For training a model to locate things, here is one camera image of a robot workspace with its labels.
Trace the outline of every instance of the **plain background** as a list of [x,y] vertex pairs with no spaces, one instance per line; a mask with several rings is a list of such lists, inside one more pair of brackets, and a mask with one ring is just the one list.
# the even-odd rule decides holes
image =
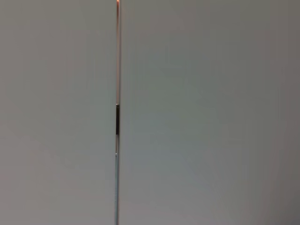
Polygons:
[[299,4],[121,10],[120,225],[299,224]]
[[0,1],[0,224],[114,224],[115,102],[115,1]]

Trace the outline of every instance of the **white backdrop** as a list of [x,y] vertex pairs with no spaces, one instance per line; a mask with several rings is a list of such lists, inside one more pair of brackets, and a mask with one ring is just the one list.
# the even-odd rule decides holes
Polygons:
[[121,225],[300,223],[293,4],[122,2]]
[[0,1],[0,224],[113,225],[115,82],[115,1]]

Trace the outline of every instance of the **gray wall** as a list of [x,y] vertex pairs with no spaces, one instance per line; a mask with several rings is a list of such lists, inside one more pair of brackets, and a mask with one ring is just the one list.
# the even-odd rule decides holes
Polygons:
[[115,77],[115,1],[0,1],[0,224],[113,224]]
[[121,225],[300,223],[296,4],[123,1]]

